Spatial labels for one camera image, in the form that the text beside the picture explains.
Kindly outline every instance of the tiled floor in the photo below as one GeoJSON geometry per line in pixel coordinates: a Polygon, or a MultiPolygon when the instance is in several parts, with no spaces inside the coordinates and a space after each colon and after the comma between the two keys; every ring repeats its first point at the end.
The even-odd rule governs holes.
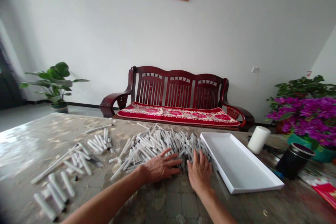
{"type": "MultiPolygon", "coordinates": [[[[37,105],[26,105],[17,108],[11,108],[0,111],[0,132],[9,130],[21,124],[28,123],[43,116],[49,115],[53,111],[49,103],[37,105]]],[[[78,106],[69,106],[70,114],[83,116],[103,117],[99,108],[87,108],[78,106]]]]}

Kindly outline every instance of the white rectangular box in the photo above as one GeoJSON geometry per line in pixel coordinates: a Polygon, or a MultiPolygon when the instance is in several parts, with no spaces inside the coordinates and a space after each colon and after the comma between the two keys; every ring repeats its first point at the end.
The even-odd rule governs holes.
{"type": "Polygon", "coordinates": [[[284,183],[230,133],[202,133],[231,194],[281,189],[284,183]]]}

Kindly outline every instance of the hand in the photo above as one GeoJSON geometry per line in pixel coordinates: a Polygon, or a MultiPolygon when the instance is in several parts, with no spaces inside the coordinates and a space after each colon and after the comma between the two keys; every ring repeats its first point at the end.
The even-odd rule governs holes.
{"type": "Polygon", "coordinates": [[[159,182],[181,171],[179,168],[172,167],[181,164],[182,159],[173,160],[179,156],[178,153],[165,156],[169,151],[171,151],[171,148],[164,150],[158,156],[142,165],[146,183],[159,182]]]}
{"type": "Polygon", "coordinates": [[[198,160],[197,151],[194,150],[193,164],[189,160],[187,161],[190,184],[197,194],[202,190],[211,188],[210,176],[212,171],[211,163],[208,162],[202,150],[199,150],[199,156],[198,160]]]}

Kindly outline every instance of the electrical socket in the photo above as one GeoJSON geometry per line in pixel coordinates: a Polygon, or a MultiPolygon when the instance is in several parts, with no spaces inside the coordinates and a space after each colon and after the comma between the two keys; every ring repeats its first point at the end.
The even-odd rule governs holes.
{"type": "Polygon", "coordinates": [[[251,72],[259,73],[259,67],[257,66],[253,67],[251,72]]]}

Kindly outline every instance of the floral cushion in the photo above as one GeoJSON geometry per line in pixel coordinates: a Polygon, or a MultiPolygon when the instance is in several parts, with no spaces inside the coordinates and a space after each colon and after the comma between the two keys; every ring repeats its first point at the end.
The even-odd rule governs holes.
{"type": "Polygon", "coordinates": [[[238,127],[240,122],[228,116],[221,108],[200,110],[194,108],[165,107],[133,102],[117,114],[124,118],[154,120],[177,124],[238,127]]]}

